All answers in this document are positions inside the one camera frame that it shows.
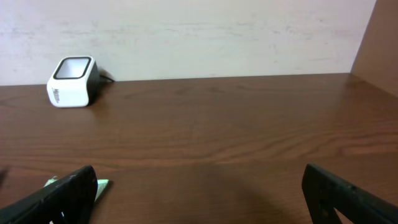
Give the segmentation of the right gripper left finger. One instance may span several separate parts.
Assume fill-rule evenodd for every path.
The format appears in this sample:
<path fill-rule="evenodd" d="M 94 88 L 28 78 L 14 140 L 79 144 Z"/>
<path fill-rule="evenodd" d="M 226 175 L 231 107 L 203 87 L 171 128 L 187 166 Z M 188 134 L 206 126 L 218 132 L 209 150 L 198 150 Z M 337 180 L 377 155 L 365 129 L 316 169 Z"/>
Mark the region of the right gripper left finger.
<path fill-rule="evenodd" d="M 89 223 L 97 193 L 91 165 L 1 209 L 1 223 Z"/>

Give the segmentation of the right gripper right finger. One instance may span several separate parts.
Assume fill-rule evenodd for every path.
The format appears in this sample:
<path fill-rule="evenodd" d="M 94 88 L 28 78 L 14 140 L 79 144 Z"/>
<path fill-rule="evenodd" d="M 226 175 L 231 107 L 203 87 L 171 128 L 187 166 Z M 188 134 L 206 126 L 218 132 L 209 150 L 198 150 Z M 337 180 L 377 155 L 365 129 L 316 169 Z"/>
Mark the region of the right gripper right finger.
<path fill-rule="evenodd" d="M 397 207 L 315 164 L 307 164 L 302 191 L 313 223 L 397 223 Z"/>

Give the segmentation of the mint green wipes packet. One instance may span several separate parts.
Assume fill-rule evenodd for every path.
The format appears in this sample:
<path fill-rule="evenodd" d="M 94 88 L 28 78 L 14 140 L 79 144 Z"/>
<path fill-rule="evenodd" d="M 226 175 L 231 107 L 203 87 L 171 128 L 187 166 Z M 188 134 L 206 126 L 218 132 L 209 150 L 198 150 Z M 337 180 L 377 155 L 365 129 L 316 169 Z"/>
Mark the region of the mint green wipes packet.
<path fill-rule="evenodd" d="M 46 183 L 45 183 L 45 187 L 56 182 L 57 181 L 57 177 L 54 176 L 51 179 L 49 179 Z M 109 184 L 109 180 L 108 179 L 98 179 L 97 180 L 97 191 L 96 191 L 96 197 L 95 197 L 95 201 L 98 200 L 98 198 L 100 197 L 100 195 L 105 191 L 106 187 Z"/>

